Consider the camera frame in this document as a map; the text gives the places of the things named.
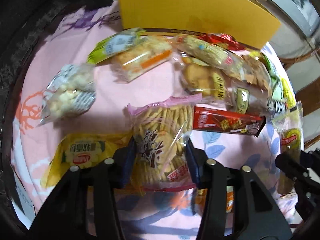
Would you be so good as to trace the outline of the rice crackers pink bag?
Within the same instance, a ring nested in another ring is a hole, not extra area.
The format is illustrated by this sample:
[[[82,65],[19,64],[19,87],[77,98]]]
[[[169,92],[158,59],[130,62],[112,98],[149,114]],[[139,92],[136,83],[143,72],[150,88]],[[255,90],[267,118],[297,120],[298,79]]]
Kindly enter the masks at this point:
[[[128,105],[137,153],[131,185],[138,191],[183,191],[193,187],[185,154],[201,94],[171,96],[143,107]]]

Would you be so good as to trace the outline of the white paper sheet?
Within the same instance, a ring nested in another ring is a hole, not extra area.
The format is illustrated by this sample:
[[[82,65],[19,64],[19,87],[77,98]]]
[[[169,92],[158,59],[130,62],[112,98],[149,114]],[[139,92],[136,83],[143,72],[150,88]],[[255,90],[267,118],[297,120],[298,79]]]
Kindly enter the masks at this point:
[[[22,217],[23,224],[27,228],[30,228],[31,223],[33,222],[36,216],[35,207],[31,199],[29,198],[26,190],[24,189],[20,179],[18,178],[16,172],[14,172],[14,179],[16,183],[16,191],[20,201],[20,205],[17,204],[17,206],[20,208],[20,213],[18,214],[18,217]]]

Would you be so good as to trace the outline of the small orange snack packet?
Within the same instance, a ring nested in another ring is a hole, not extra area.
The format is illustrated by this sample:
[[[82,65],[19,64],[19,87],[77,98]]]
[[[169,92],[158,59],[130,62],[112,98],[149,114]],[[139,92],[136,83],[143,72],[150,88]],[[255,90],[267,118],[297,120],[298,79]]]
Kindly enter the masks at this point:
[[[218,208],[225,207],[227,214],[231,213],[234,203],[234,190],[232,186],[226,186],[222,192],[215,192],[213,189],[195,189],[191,199],[191,210],[193,213],[203,215],[204,211],[218,211]]]

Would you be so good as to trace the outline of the yellow corn snack bag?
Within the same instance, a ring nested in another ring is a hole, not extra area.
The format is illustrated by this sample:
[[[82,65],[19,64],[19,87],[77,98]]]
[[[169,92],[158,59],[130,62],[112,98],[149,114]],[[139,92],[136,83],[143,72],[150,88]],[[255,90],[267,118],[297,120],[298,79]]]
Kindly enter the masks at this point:
[[[42,188],[55,186],[71,166],[81,169],[97,166],[116,150],[128,145],[132,132],[117,134],[71,133],[59,143],[55,155],[44,172]]]

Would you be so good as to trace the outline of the yellow grain bar pack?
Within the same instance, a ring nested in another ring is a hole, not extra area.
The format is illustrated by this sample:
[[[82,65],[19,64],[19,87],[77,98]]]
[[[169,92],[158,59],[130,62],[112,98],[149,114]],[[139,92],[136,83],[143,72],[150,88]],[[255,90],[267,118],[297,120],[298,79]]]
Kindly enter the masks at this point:
[[[280,138],[280,153],[286,153],[299,162],[303,128],[302,103],[299,101],[295,107],[274,117],[272,124]]]

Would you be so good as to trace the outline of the red chocolate bar wrapper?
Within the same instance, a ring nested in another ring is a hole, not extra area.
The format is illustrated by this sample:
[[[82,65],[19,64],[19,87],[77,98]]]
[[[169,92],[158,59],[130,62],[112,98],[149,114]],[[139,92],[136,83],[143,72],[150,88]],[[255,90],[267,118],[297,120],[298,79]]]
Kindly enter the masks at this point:
[[[264,116],[195,106],[193,130],[258,137],[266,124]]]

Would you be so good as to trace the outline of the yellow strip snack packet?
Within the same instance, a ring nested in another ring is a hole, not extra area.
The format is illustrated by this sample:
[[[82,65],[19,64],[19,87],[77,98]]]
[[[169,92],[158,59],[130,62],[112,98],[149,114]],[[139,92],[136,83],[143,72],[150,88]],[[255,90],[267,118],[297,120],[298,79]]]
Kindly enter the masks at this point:
[[[291,91],[291,85],[283,77],[281,78],[281,84],[283,88],[283,100],[286,103],[287,108],[291,109],[296,105],[294,92]]]

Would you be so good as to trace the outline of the pink patterned tablecloth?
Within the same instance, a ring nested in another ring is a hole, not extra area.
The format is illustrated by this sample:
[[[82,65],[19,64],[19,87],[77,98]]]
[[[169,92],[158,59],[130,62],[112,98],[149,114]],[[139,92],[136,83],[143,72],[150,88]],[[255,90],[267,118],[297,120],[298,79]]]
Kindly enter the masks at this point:
[[[95,70],[97,99],[88,113],[61,125],[39,126],[42,93],[54,75],[71,62],[84,60],[103,37],[120,26],[116,4],[67,15],[35,55],[27,71],[22,97],[13,121],[12,165],[35,209],[39,209],[51,188],[41,186],[44,175],[63,135],[68,132],[110,133],[125,129],[124,109],[128,103],[142,106],[166,99],[174,91],[170,63],[139,77],[129,84],[116,83],[107,63]],[[248,165],[266,187],[275,192],[279,171],[274,164],[280,139],[268,124],[258,137],[195,131],[194,146],[223,165]],[[145,196],[117,198],[119,215],[127,239],[195,239],[201,217],[191,206],[192,190],[148,192]]]

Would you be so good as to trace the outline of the dark biscuit pack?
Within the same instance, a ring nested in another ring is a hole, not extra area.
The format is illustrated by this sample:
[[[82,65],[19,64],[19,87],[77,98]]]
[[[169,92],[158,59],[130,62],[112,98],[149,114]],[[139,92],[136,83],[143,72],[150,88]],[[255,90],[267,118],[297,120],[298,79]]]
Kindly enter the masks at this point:
[[[265,117],[285,113],[287,100],[274,64],[260,51],[252,51],[241,58],[247,72],[240,79],[231,79],[233,110]]]

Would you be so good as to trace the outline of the white puff balls bag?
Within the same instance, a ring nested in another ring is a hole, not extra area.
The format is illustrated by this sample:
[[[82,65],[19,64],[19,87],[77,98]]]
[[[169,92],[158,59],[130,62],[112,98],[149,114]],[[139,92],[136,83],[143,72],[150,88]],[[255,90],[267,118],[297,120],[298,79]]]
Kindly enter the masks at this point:
[[[88,111],[96,100],[94,64],[68,64],[43,92],[40,125]]]

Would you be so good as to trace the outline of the brown cookie pack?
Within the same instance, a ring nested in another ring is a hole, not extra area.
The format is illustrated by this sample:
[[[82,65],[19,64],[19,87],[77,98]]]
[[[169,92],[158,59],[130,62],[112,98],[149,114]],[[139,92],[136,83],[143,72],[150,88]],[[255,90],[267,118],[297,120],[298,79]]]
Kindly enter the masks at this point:
[[[180,57],[180,83],[189,94],[202,94],[202,101],[217,105],[233,104],[231,78],[219,68],[185,53]]]

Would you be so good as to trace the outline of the red foil snack packet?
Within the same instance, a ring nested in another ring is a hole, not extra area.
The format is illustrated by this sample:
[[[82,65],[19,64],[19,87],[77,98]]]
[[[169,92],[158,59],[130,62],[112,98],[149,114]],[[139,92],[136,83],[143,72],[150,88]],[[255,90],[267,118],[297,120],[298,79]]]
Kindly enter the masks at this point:
[[[240,51],[246,48],[228,34],[202,34],[198,38],[227,50]]]

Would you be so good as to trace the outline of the green white snack packet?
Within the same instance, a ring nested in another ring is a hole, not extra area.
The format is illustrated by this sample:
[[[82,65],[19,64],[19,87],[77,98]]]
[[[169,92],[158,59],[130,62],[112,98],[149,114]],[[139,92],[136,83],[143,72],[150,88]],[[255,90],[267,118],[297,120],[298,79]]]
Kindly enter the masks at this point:
[[[105,38],[89,53],[87,63],[98,64],[127,51],[139,42],[140,36],[144,33],[145,30],[142,28],[131,28]]]

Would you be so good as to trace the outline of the beige grain roll pack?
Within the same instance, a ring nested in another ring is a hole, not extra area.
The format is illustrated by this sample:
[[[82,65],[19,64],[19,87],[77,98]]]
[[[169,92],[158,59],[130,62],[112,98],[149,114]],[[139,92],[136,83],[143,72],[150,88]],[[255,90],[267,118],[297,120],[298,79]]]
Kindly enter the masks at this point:
[[[199,38],[179,34],[171,40],[178,50],[222,70],[237,72],[244,66],[242,59],[237,55]]]

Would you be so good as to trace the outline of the orange sandwich cracker pack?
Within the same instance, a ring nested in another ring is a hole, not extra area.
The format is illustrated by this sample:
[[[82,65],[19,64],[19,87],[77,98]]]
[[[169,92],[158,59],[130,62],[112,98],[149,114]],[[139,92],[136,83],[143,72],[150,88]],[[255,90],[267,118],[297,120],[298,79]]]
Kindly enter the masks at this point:
[[[121,82],[131,82],[172,56],[172,46],[163,36],[144,36],[127,51],[113,57],[113,70]]]

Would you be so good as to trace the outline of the yellow cardboard storage box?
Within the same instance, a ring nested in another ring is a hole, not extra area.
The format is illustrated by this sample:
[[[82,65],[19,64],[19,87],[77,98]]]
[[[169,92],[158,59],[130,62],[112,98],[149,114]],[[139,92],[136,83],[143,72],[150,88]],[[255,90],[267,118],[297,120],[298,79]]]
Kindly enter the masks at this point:
[[[224,33],[261,49],[281,23],[256,0],[119,0],[123,28],[186,34]]]

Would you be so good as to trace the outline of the framed ink painting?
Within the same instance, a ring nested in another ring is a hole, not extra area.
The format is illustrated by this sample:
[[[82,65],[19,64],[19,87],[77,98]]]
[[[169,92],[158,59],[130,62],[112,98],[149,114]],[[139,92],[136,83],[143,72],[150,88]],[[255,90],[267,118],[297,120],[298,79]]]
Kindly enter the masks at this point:
[[[310,0],[271,0],[306,37],[311,37],[319,26],[319,13]]]

